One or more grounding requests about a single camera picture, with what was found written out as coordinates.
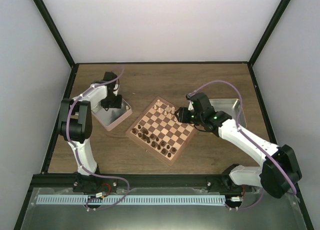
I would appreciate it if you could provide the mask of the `pink metal tin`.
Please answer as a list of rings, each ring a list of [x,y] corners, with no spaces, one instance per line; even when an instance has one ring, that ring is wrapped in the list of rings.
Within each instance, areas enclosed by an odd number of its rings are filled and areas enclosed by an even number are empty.
[[[101,106],[101,103],[98,103],[93,107],[91,112],[107,131],[112,131],[115,127],[131,116],[132,108],[127,101],[123,99],[120,108],[110,108],[106,110]]]

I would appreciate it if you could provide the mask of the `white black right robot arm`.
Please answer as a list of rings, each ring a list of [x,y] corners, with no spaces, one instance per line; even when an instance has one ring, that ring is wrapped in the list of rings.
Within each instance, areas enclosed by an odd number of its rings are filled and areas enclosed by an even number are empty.
[[[294,150],[288,146],[270,143],[242,127],[224,111],[216,111],[208,96],[196,93],[188,96],[188,107],[180,107],[174,115],[180,123],[202,126],[203,131],[226,140],[249,155],[257,167],[236,165],[222,178],[227,191],[240,185],[263,188],[274,198],[286,193],[296,194],[295,185],[302,178]]]

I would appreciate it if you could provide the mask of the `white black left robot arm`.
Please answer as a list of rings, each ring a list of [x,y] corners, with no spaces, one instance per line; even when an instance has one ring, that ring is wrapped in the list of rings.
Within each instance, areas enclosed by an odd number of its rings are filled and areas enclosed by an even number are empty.
[[[105,72],[103,79],[94,81],[83,93],[73,98],[64,98],[60,104],[58,133],[71,147],[77,163],[78,183],[91,192],[110,191],[110,187],[95,175],[99,174],[90,145],[93,130],[92,113],[121,109],[122,95],[119,76]]]

